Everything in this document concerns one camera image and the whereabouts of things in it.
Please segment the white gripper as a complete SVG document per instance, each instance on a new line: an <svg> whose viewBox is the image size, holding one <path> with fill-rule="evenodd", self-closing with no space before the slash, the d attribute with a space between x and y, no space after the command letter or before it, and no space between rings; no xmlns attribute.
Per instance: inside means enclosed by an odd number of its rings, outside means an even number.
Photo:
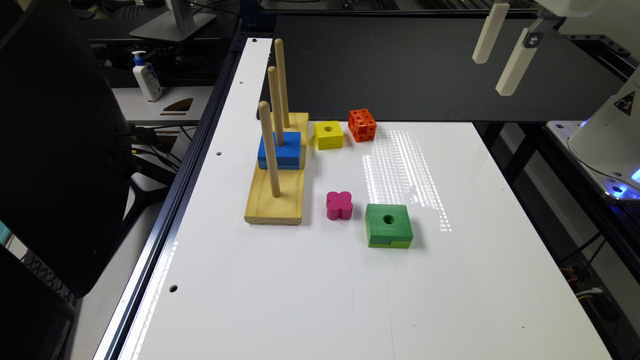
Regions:
<svg viewBox="0 0 640 360"><path fill-rule="evenodd" d="M536 0L542 10L539 18L551 17L588 17L595 12L604 0ZM508 13L508 2L494 2L486 17L477 40L472 59L476 64L488 61L502 24ZM498 80L496 91L500 96L511 96L515 93L536 51L536 47L527 47L528 28L524 28Z"/></svg>

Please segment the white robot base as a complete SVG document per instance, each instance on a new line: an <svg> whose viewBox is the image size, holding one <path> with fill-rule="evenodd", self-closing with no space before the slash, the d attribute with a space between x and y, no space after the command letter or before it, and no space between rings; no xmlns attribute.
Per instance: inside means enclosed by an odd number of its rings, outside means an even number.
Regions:
<svg viewBox="0 0 640 360"><path fill-rule="evenodd" d="M605 199L639 202L638 72L590 118L550 121L547 129Z"/></svg>

